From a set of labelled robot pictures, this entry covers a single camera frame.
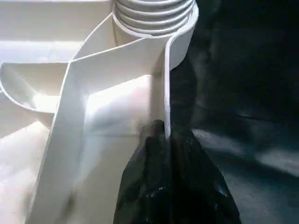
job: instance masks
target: white plastic surface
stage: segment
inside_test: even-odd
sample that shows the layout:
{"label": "white plastic surface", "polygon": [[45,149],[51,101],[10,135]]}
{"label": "white plastic surface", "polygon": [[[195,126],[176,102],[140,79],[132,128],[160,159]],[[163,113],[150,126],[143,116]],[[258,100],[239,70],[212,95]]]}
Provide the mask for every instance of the white plastic surface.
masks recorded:
{"label": "white plastic surface", "polygon": [[68,61],[112,0],[0,0],[0,61]]}

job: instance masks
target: white molded plastic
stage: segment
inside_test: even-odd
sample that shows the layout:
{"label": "white molded plastic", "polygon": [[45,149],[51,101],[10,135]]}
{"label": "white molded plastic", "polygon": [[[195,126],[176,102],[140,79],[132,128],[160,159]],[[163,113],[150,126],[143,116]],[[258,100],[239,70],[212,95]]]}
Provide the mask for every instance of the white molded plastic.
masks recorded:
{"label": "white molded plastic", "polygon": [[117,0],[115,13],[122,24],[138,33],[164,35],[183,27],[191,16],[194,0]]}

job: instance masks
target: white plastic divider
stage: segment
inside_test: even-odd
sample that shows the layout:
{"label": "white plastic divider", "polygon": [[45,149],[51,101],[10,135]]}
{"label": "white plastic divider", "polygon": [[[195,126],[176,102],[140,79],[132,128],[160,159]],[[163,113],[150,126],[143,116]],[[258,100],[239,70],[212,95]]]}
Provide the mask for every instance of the white plastic divider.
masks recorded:
{"label": "white plastic divider", "polygon": [[[170,40],[169,36],[141,38],[70,62],[26,224],[53,224],[62,217],[69,224],[112,223],[121,174],[139,141],[138,125],[164,119],[170,134],[169,72],[186,55],[198,17],[196,5],[194,13],[189,25]],[[148,94],[132,91],[126,96],[144,75],[151,77],[145,82]],[[107,103],[111,95],[116,97]],[[110,108],[123,107],[129,98],[137,106],[144,99],[148,116],[132,123],[136,107],[129,104],[128,118],[111,117],[109,112],[119,111]],[[104,108],[94,109],[95,103],[103,103]],[[74,208],[66,214],[70,197],[75,198]]]}
{"label": "white plastic divider", "polygon": [[26,221],[28,224],[53,224],[67,203],[82,149],[87,97],[76,74],[68,73],[64,77],[58,110],[54,116],[30,215]]}
{"label": "white plastic divider", "polygon": [[0,61],[68,61],[112,0],[0,0]]}
{"label": "white plastic divider", "polygon": [[68,63],[2,63],[0,88],[21,109],[51,127]]}
{"label": "white plastic divider", "polygon": [[67,203],[83,150],[88,94],[144,74],[161,72],[166,41],[167,38],[140,39],[70,63],[27,223],[52,224]]}
{"label": "white plastic divider", "polygon": [[137,39],[135,35],[130,35],[120,29],[115,24],[111,13],[90,33],[74,59],[112,49]]}

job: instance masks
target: black cloth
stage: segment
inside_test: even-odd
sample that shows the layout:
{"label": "black cloth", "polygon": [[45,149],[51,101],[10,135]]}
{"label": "black cloth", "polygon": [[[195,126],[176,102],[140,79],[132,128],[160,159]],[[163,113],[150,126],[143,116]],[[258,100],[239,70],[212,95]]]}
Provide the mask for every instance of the black cloth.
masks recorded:
{"label": "black cloth", "polygon": [[244,224],[299,220],[299,1],[197,0],[171,71],[172,126],[192,128]]}

